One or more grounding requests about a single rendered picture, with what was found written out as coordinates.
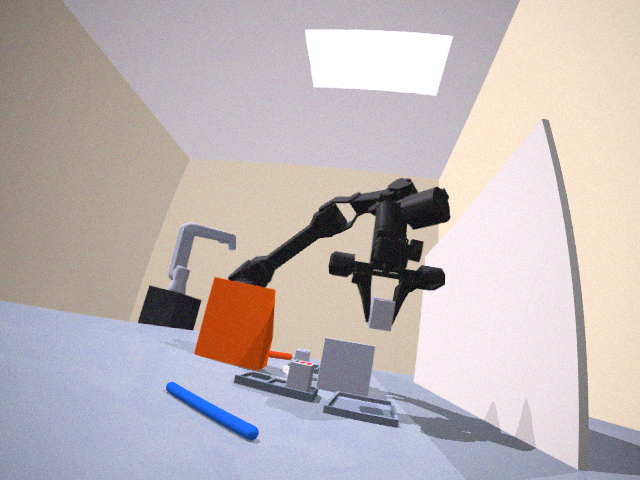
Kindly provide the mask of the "blue rod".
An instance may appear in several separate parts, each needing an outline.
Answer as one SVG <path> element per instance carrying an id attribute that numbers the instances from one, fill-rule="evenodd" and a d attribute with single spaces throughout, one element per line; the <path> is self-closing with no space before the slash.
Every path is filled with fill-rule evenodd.
<path id="1" fill-rule="evenodd" d="M 238 435 L 245 437 L 247 440 L 252 441 L 257 438 L 259 430 L 256 426 L 218 408 L 217 406 L 179 386 L 177 383 L 168 383 L 166 390 L 173 396 L 188 404 L 190 407 L 195 408 L 205 416 L 210 417 L 215 420 L 215 422 L 222 424 L 226 428 L 236 432 Z"/>

